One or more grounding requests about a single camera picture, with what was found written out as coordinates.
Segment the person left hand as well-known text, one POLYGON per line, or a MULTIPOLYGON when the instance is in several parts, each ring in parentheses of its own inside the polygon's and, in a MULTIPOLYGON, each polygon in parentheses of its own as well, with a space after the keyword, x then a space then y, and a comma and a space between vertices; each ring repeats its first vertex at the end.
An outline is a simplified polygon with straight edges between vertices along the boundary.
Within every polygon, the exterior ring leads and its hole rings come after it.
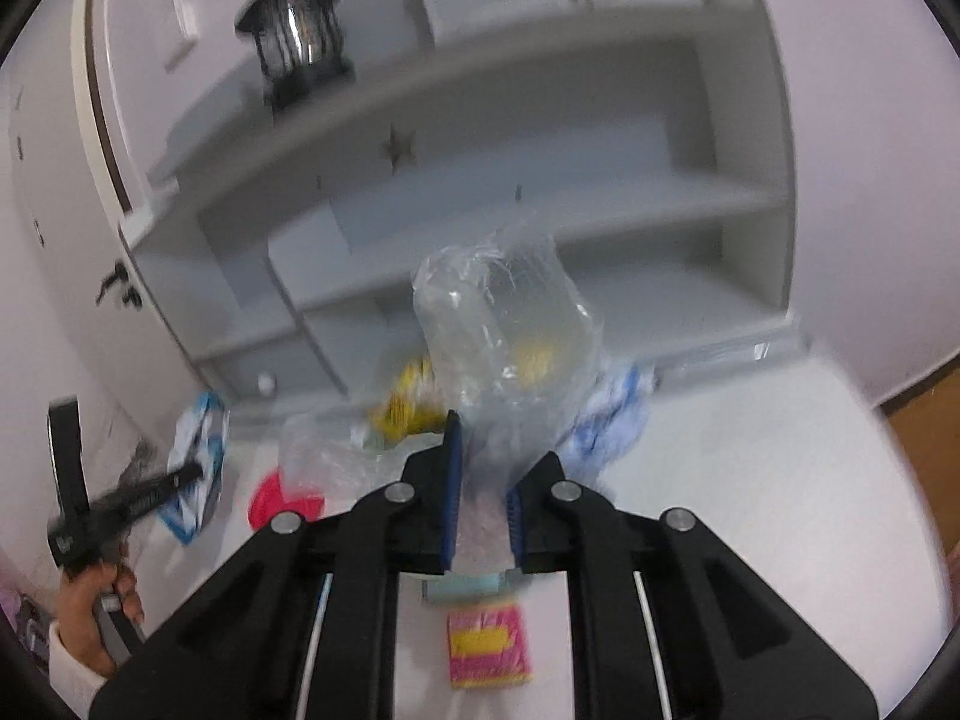
POLYGON ((145 615, 137 592, 137 577, 123 562, 99 562, 75 577, 62 575, 55 619, 59 624, 60 642, 68 655, 98 676, 110 678, 117 670, 117 663, 107 653, 94 614, 103 595, 117 595, 128 621, 142 624, 145 615))

